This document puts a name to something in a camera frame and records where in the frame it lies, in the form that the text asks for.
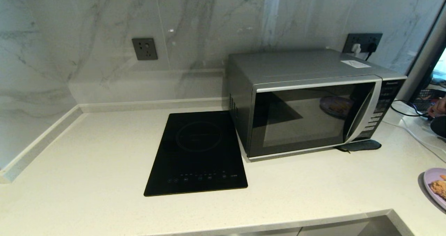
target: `black induction cooktop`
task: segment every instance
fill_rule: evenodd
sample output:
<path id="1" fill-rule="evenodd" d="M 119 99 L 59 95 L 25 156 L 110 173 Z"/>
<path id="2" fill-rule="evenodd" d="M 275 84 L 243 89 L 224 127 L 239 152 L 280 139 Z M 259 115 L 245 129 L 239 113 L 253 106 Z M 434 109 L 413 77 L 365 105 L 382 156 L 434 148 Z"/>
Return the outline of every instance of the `black induction cooktop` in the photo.
<path id="1" fill-rule="evenodd" d="M 228 111 L 169 115 L 144 196 L 247 186 Z"/>

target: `cooking zone circle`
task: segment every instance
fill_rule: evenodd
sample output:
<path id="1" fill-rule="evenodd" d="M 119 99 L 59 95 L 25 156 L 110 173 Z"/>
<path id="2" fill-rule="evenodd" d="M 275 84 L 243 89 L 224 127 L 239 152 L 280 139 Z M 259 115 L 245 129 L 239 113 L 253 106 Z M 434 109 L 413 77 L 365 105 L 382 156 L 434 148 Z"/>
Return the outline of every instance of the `cooking zone circle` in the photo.
<path id="1" fill-rule="evenodd" d="M 177 144 L 188 152 L 204 152 L 214 148 L 222 139 L 221 129 L 210 122 L 193 122 L 177 133 Z"/>

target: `paper label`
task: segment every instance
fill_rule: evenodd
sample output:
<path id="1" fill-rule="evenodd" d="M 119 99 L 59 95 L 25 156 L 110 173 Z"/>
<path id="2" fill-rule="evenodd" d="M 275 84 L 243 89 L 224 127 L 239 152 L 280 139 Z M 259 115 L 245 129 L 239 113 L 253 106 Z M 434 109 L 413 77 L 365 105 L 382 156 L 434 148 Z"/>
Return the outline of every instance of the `paper label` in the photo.
<path id="1" fill-rule="evenodd" d="M 342 63 L 346 63 L 349 66 L 353 66 L 354 68 L 367 68 L 371 67 L 356 60 L 341 60 Z"/>

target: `electrical outlet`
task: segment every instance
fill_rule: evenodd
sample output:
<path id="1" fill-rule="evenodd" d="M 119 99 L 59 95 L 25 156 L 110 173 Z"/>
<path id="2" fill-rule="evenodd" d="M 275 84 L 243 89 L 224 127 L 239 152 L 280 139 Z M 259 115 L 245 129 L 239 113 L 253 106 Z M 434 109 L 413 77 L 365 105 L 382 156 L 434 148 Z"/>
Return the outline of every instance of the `electrical outlet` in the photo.
<path id="1" fill-rule="evenodd" d="M 378 46 L 382 33 L 350 33 L 344 44 L 343 53 L 352 53 L 352 46 L 354 44 L 361 44 L 361 52 L 368 52 L 370 44 Z"/>
<path id="2" fill-rule="evenodd" d="M 157 60 L 153 38 L 132 38 L 138 60 Z"/>

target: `fried food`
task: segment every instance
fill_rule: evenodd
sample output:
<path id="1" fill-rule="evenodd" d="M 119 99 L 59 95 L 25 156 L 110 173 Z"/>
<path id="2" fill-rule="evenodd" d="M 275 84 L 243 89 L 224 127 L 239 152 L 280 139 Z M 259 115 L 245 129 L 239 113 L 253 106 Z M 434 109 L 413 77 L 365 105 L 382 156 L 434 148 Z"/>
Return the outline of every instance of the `fried food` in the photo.
<path id="1" fill-rule="evenodd" d="M 430 189 L 446 199 L 446 182 L 444 180 L 436 180 L 430 184 Z"/>

